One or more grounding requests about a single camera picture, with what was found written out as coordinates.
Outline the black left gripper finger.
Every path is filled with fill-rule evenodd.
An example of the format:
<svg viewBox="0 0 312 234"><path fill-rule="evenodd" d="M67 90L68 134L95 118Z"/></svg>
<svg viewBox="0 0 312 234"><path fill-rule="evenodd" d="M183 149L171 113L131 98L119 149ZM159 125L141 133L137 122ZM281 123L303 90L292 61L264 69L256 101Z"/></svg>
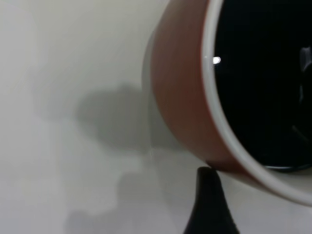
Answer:
<svg viewBox="0 0 312 234"><path fill-rule="evenodd" d="M238 234L216 170L197 170L193 210L184 231L186 234Z"/></svg>

